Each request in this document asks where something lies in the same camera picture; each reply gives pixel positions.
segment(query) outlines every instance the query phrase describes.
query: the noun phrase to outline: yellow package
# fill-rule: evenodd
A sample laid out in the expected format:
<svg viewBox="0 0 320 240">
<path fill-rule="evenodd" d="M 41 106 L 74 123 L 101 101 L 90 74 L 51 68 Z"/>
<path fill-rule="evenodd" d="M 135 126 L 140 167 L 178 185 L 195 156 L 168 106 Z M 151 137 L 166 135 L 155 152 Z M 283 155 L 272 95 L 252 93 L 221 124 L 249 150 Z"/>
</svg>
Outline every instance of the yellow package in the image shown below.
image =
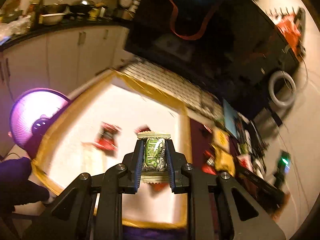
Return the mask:
<svg viewBox="0 0 320 240">
<path fill-rule="evenodd" d="M 219 129 L 218 127 L 214 127 L 212 129 L 212 142 L 211 145 L 213 147 L 217 146 L 229 153 L 229 135 L 225 131 Z"/>
<path fill-rule="evenodd" d="M 236 174 L 235 163 L 232 155 L 226 153 L 218 147 L 215 149 L 214 168 L 216 171 L 227 171 L 232 177 Z"/>
</svg>

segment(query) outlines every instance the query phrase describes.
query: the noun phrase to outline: white bowl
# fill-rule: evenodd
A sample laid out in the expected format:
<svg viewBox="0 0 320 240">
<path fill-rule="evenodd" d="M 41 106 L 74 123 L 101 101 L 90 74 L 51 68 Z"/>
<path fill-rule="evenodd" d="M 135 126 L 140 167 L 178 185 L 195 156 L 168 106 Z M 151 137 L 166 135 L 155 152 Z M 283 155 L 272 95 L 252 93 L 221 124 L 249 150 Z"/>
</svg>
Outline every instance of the white bowl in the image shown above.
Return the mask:
<svg viewBox="0 0 320 240">
<path fill-rule="evenodd" d="M 65 13 L 52 13 L 52 14 L 43 14 L 42 23 L 44 25 L 55 25 L 62 21 Z"/>
</svg>

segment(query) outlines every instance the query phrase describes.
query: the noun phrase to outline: metal screw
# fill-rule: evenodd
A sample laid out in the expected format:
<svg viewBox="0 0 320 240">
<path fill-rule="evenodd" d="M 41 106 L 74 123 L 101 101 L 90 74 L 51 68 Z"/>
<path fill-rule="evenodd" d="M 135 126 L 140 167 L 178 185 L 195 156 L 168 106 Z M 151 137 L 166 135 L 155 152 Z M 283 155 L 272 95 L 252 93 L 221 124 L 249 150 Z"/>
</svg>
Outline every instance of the metal screw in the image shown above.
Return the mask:
<svg viewBox="0 0 320 240">
<path fill-rule="evenodd" d="M 223 179 L 230 179 L 230 174 L 227 172 L 223 172 L 220 174 L 221 178 Z"/>
<path fill-rule="evenodd" d="M 81 180 L 86 180 L 86 179 L 88 179 L 88 178 L 89 178 L 89 174 L 88 174 L 88 173 L 84 172 L 84 173 L 81 173 L 81 174 L 80 174 L 80 179 L 81 179 Z"/>
<path fill-rule="evenodd" d="M 119 170 L 119 171 L 123 171 L 125 169 L 125 165 L 123 163 L 119 163 L 117 166 L 116 166 L 116 169 Z"/>
<path fill-rule="evenodd" d="M 185 165 L 183 165 L 183 168 L 187 171 L 190 171 L 193 169 L 193 166 L 191 163 L 186 163 Z"/>
</svg>

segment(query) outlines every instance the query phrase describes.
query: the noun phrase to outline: fan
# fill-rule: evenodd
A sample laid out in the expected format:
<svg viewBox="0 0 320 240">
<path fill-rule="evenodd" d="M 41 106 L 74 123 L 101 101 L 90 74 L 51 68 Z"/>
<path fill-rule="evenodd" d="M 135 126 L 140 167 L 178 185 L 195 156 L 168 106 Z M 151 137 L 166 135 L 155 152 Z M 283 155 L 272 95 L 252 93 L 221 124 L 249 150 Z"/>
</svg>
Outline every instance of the fan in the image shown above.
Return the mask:
<svg viewBox="0 0 320 240">
<path fill-rule="evenodd" d="M 26 150 L 33 135 L 45 134 L 49 119 L 70 100 L 63 94 L 46 88 L 23 93 L 14 103 L 10 114 L 11 135 L 14 142 Z"/>
</svg>

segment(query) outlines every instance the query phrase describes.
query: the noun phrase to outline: kitchen countertop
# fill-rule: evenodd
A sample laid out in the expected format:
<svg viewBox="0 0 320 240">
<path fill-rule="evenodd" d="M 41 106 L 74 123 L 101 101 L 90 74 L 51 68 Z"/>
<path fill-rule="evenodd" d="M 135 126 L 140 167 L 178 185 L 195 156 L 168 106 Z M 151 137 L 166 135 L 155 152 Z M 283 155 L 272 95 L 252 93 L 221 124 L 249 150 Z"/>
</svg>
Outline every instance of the kitchen countertop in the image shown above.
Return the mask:
<svg viewBox="0 0 320 240">
<path fill-rule="evenodd" d="M 123 19 L 100 19 L 99 21 L 88 21 L 88 20 L 69 20 L 63 19 L 60 23 L 51 26 L 41 26 L 39 29 L 30 31 L 25 34 L 21 35 L 13 35 L 8 41 L 0 46 L 0 52 L 4 51 L 5 49 L 10 48 L 22 41 L 34 38 L 36 36 L 40 36 L 50 32 L 56 32 L 60 30 L 70 29 L 70 28 L 79 28 L 79 27 L 86 27 L 86 26 L 96 26 L 96 25 L 117 25 L 129 28 L 131 21 L 123 20 Z"/>
</svg>

